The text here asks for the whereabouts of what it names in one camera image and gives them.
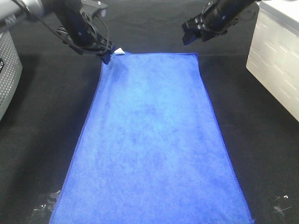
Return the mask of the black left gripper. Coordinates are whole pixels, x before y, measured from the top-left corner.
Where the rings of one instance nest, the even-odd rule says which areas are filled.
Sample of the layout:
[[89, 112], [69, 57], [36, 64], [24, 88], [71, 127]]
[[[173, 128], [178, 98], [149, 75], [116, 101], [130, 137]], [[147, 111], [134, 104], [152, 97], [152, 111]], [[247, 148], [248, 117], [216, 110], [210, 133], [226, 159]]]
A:
[[81, 0], [56, 0], [55, 15], [61, 22], [56, 33], [64, 44], [81, 55], [91, 53], [100, 56], [104, 64], [109, 64], [115, 46], [108, 37], [98, 33], [93, 23], [97, 15], [87, 13]]

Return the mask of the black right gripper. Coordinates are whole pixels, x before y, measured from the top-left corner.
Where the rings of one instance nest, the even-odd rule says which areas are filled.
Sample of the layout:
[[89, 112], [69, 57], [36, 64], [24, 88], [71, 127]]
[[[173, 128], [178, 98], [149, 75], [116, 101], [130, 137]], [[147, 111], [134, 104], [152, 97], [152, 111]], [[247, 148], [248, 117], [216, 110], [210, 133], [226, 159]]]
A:
[[184, 45], [197, 39], [206, 42], [224, 35], [227, 29], [237, 23], [237, 16], [244, 10], [243, 0], [212, 0], [202, 12], [182, 24]]

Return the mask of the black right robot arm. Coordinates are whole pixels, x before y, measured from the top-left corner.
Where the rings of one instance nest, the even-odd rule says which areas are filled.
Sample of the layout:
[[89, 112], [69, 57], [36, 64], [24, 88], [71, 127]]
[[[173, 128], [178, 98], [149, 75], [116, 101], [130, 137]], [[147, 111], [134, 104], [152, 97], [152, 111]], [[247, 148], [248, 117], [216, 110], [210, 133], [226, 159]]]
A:
[[203, 42], [225, 35], [231, 26], [238, 23], [239, 16], [254, 0], [211, 0], [201, 13], [182, 24], [184, 45], [197, 39]]

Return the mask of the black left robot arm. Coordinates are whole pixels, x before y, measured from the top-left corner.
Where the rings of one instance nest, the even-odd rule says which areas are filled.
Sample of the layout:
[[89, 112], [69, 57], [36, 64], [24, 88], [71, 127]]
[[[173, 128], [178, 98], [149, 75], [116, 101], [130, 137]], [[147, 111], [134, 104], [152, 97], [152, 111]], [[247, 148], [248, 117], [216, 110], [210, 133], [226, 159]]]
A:
[[[79, 55], [91, 54], [109, 64], [115, 51], [109, 37], [103, 37], [93, 22], [106, 14], [107, 4], [100, 0], [2, 0], [0, 32], [5, 33], [22, 20], [39, 21], [63, 44]], [[42, 19], [54, 13], [61, 26], [53, 30]]]

